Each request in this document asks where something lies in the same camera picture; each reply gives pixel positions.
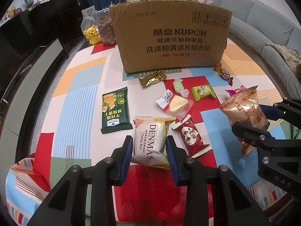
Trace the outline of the gold red snack packet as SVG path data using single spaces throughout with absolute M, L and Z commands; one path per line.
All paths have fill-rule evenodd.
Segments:
M 221 104 L 220 110 L 227 116 L 230 125 L 239 122 L 261 130 L 268 129 L 270 122 L 259 106 L 257 87 L 239 91 Z

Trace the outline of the white Denmas cheese ball packet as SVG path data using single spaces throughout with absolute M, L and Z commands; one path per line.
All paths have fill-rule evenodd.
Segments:
M 169 125 L 174 117 L 136 116 L 132 162 L 156 168 L 169 168 L 164 154 Z

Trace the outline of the clear jar brown snacks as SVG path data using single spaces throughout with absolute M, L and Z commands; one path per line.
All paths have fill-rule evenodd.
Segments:
M 97 23 L 98 32 L 103 45 L 106 47 L 117 45 L 109 8 L 97 11 L 94 14 L 94 18 Z

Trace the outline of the pink snack packet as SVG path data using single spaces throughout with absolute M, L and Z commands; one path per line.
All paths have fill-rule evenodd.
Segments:
M 236 89 L 226 89 L 226 92 L 229 96 L 234 96 L 235 94 L 242 92 L 246 90 L 246 87 L 244 85 L 241 85 L 239 88 Z

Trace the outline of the beige blanket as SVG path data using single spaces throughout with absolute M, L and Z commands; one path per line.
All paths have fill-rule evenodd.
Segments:
M 268 43 L 267 45 L 274 48 L 281 55 L 281 57 L 284 59 L 286 64 L 290 67 L 293 73 L 300 80 L 301 57 L 298 51 L 294 49 L 288 49 L 285 46 L 275 44 L 275 43 Z

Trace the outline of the red gold twisted candy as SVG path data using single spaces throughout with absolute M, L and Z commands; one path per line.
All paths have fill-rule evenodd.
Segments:
M 219 63 L 214 67 L 214 70 L 221 76 L 222 79 L 228 82 L 230 86 L 233 86 L 233 77 L 230 75 L 230 72 L 222 67 L 222 64 Z

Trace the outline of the green yellow snack packet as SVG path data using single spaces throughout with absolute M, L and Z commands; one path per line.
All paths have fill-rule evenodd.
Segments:
M 216 94 L 210 84 L 192 87 L 192 95 L 196 102 L 205 97 L 216 98 Z

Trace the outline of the clear packet yellow cake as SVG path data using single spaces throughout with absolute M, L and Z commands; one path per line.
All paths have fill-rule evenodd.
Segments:
M 174 94 L 166 89 L 156 100 L 155 103 L 167 114 L 182 121 L 193 106 L 193 101 Z

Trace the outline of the pale green wrapped candy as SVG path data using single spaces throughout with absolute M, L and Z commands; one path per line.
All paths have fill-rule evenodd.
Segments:
M 173 88 L 177 94 L 180 94 L 183 98 L 188 98 L 189 91 L 185 89 L 183 84 L 183 80 L 180 78 L 176 78 L 173 81 Z

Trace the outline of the dark green cracker packet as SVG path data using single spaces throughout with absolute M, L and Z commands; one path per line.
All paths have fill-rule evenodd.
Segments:
M 128 108 L 128 88 L 124 87 L 102 95 L 102 134 L 131 130 Z

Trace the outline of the colourful patchwork tablecloth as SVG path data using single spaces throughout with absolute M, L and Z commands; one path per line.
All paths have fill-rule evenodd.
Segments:
M 281 95 L 263 70 L 241 48 L 228 39 L 222 65 L 234 76 L 228 86 L 212 68 L 168 69 L 167 82 L 142 89 L 138 78 L 147 73 L 126 74 L 117 47 L 105 49 L 97 45 L 79 51 L 63 73 L 50 99 L 35 155 L 16 162 L 6 178 L 7 209 L 17 225 L 27 222 L 50 189 L 75 164 L 95 165 L 122 145 L 125 136 L 134 130 L 103 135 L 102 94 L 128 88 L 130 121 L 135 116 L 168 116 L 154 103 L 165 91 L 173 91 L 173 79 L 182 78 L 192 87 L 210 84 L 217 99 L 201 99 L 193 104 L 191 116 L 204 143 L 211 150 L 198 157 L 204 165 L 226 164 L 238 176 L 268 217 L 281 212 L 292 198 L 284 190 L 259 179 L 257 152 L 247 157 L 230 130 L 219 106 L 226 100 L 226 89 L 241 85 L 258 86 L 261 104 L 272 105 Z M 176 187 L 166 169 L 131 164 L 122 187 L 113 188 L 117 225 L 181 225 L 183 223 L 186 189 Z

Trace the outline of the grey white tv cabinet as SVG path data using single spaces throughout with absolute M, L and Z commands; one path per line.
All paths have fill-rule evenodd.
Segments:
M 46 92 L 54 76 L 68 57 L 61 42 L 55 39 L 32 60 L 31 67 L 21 75 L 1 132 L 1 201 L 6 204 L 6 178 L 9 169 L 30 151 L 33 131 Z

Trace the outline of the brown cardboard box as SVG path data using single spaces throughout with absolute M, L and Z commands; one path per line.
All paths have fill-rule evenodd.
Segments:
M 228 9 L 184 0 L 121 3 L 109 12 L 126 73 L 216 66 L 232 18 Z

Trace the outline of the yellow bear toy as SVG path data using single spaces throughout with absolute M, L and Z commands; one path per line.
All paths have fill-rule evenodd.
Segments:
M 83 34 L 88 38 L 90 45 L 96 45 L 102 42 L 96 25 L 86 29 Z

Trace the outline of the clear plastic bag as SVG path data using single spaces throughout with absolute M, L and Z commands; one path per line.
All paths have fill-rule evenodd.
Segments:
M 95 13 L 94 5 L 82 10 L 83 20 L 81 23 L 81 30 L 83 33 L 93 25 L 96 25 L 94 13 Z

